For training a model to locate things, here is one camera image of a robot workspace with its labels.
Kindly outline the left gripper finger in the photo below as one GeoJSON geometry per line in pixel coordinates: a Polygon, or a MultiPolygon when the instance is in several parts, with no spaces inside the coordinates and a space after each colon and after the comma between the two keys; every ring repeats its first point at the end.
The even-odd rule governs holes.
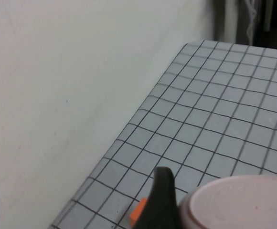
{"type": "Polygon", "coordinates": [[[157,167],[147,203],[135,229],[179,229],[181,218],[176,202],[175,181],[170,168],[157,167]]]}

